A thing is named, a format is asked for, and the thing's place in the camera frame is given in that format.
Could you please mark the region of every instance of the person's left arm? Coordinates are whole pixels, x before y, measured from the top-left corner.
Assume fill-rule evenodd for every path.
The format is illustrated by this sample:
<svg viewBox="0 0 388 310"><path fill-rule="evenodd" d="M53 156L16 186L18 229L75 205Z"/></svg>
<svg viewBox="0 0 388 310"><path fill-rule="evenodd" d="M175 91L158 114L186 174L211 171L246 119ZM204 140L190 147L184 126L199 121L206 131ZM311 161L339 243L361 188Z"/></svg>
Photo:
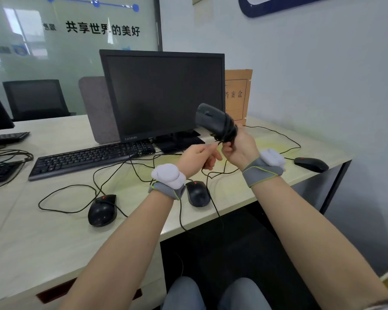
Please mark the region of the person's left arm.
<svg viewBox="0 0 388 310"><path fill-rule="evenodd" d="M202 167L212 169L216 158L212 145L188 148L176 163L187 177ZM129 307L144 278L174 200L152 191L105 241L75 281L59 310L124 310Z"/></svg>

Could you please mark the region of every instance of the mouse wrapped in cable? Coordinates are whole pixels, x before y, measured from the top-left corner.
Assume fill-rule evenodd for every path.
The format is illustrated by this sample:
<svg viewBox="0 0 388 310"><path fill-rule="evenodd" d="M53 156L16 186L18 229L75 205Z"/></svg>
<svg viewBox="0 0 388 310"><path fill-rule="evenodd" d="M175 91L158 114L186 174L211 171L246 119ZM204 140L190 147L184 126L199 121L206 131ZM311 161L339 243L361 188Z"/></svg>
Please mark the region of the mouse wrapped in cable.
<svg viewBox="0 0 388 310"><path fill-rule="evenodd" d="M237 135L237 126L230 115L202 103L197 108L195 122L198 126L208 130L215 140L220 143L232 142Z"/></svg>

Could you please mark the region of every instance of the desk leg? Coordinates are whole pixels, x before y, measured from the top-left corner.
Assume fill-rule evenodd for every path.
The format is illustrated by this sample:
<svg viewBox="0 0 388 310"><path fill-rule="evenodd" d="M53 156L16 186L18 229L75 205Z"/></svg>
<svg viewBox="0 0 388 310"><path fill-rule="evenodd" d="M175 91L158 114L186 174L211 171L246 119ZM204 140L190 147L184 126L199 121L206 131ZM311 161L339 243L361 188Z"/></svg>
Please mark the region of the desk leg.
<svg viewBox="0 0 388 310"><path fill-rule="evenodd" d="M341 183L342 178L345 175L345 173L346 173L346 171L347 171L347 169L348 169L348 167L349 167L351 162L352 162L352 160L349 160L348 162L345 162L345 163L342 164L341 169L339 170L338 174L336 175L336 178L333 181L332 187L329 190L328 195L326 196L325 201L324 201L324 203L321 206L321 209L319 210L319 212L321 214L325 215L325 212L328 209L329 204L331 203L332 198L335 195L335 193L336 193L336 191L337 191L337 189L339 187L339 184Z"/></svg>

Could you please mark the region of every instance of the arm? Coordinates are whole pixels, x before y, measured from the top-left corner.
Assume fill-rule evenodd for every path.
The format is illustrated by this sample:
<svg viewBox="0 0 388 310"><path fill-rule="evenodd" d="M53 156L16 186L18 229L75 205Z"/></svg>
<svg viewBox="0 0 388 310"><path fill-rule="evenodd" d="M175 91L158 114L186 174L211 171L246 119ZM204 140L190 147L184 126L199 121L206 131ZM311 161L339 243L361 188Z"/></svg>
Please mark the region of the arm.
<svg viewBox="0 0 388 310"><path fill-rule="evenodd" d="M223 154L241 171L260 156L239 128ZM356 248L281 178L252 186L300 276L322 309L358 310L388 299L388 290Z"/></svg>
<svg viewBox="0 0 388 310"><path fill-rule="evenodd" d="M215 145L195 145L176 163L187 177L221 160ZM152 191L105 241L70 289L60 310L124 310L151 262L174 200Z"/></svg>

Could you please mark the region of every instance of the black chair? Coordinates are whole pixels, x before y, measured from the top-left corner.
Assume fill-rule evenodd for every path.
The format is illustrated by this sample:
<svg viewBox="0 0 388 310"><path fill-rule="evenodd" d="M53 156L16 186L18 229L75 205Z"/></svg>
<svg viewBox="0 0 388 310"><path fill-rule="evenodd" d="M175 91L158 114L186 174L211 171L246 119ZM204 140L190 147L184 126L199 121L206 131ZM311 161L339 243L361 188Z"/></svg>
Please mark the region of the black chair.
<svg viewBox="0 0 388 310"><path fill-rule="evenodd" d="M70 113L57 79L3 82L13 121L50 119Z"/></svg>

